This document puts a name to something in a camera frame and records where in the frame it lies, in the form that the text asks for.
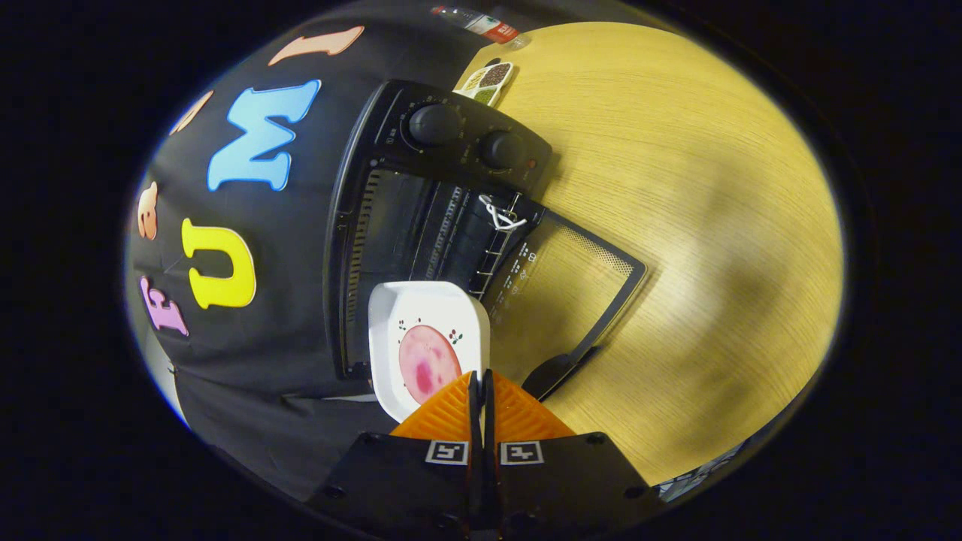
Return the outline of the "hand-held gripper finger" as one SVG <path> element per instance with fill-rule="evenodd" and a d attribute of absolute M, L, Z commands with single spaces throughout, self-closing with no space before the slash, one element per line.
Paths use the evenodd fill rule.
<path fill-rule="evenodd" d="M 577 434 L 492 370 L 482 393 L 484 539 L 621 539 L 664 511 L 608 434 Z"/>
<path fill-rule="evenodd" d="M 320 518 L 364 540 L 467 540 L 472 473 L 483 453 L 479 384 L 462 376 L 426 404 L 454 397 L 455 428 L 466 437 L 412 438 L 362 432 L 307 506 Z"/>

